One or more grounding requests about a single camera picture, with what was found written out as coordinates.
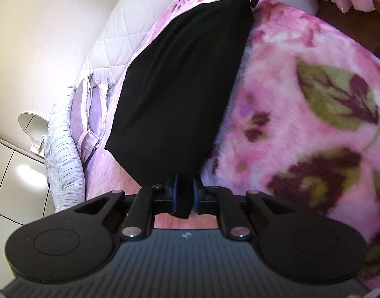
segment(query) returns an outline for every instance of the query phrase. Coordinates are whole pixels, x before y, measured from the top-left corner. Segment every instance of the white logo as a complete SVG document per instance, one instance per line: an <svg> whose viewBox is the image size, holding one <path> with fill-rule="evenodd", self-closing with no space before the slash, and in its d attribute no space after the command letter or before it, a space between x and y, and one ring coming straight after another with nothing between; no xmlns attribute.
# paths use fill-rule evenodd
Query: white logo
<svg viewBox="0 0 380 298"><path fill-rule="evenodd" d="M183 233L183 234L182 234L182 237L184 237L186 240L187 240L189 237L191 237L191 236L193 236L193 234L191 234L190 232L186 232L186 233Z"/></svg>

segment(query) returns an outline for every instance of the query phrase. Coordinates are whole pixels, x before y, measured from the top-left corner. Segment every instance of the pink blanket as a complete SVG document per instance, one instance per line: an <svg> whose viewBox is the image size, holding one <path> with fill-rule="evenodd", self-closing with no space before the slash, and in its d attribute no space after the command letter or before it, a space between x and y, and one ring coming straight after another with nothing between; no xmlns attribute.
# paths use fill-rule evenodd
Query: pink blanket
<svg viewBox="0 0 380 298"><path fill-rule="evenodd" d="M177 15L215 0L175 0L135 53ZM316 17L261 0L205 185L235 194L257 189L356 228L369 244L360 278L380 286L380 61ZM87 198L139 185L104 150L107 129L85 170ZM216 227L212 217L159 216L156 227Z"/></svg>

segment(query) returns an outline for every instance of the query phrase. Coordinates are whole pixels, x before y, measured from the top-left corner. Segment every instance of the brown floor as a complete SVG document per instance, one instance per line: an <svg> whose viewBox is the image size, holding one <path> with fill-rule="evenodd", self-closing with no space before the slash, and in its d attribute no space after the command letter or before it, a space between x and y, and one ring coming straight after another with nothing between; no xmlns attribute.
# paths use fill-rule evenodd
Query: brown floor
<svg viewBox="0 0 380 298"><path fill-rule="evenodd" d="M353 8L342 13L336 4L319 0L317 17L345 33L360 45L373 51L380 43L380 13L362 12Z"/></svg>

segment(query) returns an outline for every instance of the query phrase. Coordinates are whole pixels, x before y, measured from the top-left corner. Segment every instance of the bed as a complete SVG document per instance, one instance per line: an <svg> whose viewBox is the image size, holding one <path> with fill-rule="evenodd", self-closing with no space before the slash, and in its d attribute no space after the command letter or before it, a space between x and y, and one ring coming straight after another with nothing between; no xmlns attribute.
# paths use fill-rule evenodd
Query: bed
<svg viewBox="0 0 380 298"><path fill-rule="evenodd" d="M140 189L104 149L126 69L171 19L212 1L119 1L50 116L45 165L57 212L114 189ZM274 0L261 0L254 19L203 182L242 195L257 189L353 226L370 250L361 278L378 287L380 60ZM216 221L159 215L155 226L211 228Z"/></svg>

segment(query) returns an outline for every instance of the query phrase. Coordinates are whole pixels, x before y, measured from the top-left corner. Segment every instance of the metal screw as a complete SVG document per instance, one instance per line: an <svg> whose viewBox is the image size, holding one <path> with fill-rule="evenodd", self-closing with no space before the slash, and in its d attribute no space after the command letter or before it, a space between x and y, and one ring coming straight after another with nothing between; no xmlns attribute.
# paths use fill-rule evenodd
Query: metal screw
<svg viewBox="0 0 380 298"><path fill-rule="evenodd" d="M243 226L236 226L231 229L230 234L236 238L243 238L251 234L251 230Z"/></svg>
<svg viewBox="0 0 380 298"><path fill-rule="evenodd" d="M135 238L142 234L142 230L135 226L129 226L122 230L122 234L129 238Z"/></svg>

